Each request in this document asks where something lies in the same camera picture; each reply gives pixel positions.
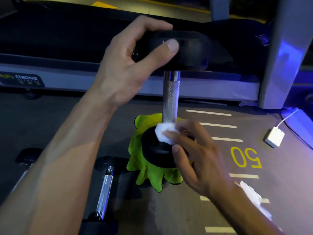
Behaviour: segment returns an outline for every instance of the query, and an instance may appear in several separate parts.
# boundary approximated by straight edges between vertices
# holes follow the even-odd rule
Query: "white power adapter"
[[[271,129],[270,133],[267,135],[264,141],[273,148],[277,148],[280,146],[281,141],[283,141],[284,136],[285,133],[281,131],[277,126]]]

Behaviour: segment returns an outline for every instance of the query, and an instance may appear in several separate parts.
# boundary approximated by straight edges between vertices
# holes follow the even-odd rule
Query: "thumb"
[[[179,44],[175,39],[169,39],[155,48],[143,60],[135,64],[138,76],[147,76],[158,68],[167,64],[178,52]]]
[[[176,144],[172,147],[174,162],[185,180],[186,184],[193,190],[197,189],[198,177],[194,169],[189,163],[188,157],[182,146]]]

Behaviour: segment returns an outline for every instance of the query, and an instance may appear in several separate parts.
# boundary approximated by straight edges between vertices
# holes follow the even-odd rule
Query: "forearm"
[[[238,234],[283,235],[249,200],[245,192],[234,186],[213,203]]]
[[[0,234],[78,233],[96,154],[113,113],[109,101],[81,99],[2,205]]]

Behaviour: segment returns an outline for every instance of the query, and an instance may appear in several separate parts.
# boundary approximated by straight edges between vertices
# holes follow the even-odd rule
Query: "white cable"
[[[276,128],[278,128],[278,126],[280,126],[280,124],[281,124],[282,122],[284,122],[286,119],[288,119],[288,118],[289,118],[290,116],[292,116],[294,113],[296,113],[298,110],[299,110],[299,108],[296,109],[294,112],[292,112],[290,115],[288,115],[286,118],[284,118],[284,119],[276,126]]]

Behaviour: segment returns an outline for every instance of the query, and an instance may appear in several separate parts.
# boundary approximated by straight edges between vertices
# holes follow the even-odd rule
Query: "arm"
[[[208,197],[238,234],[283,235],[232,181],[223,156],[207,131],[190,120],[181,120],[176,128],[183,133],[164,134],[177,143],[172,148],[174,161],[187,185]],[[196,142],[185,136],[186,130]]]
[[[95,82],[0,208],[0,234],[77,234],[103,133],[115,110],[178,51],[169,40],[142,61],[131,54],[146,30],[172,25],[139,17],[112,39]]]

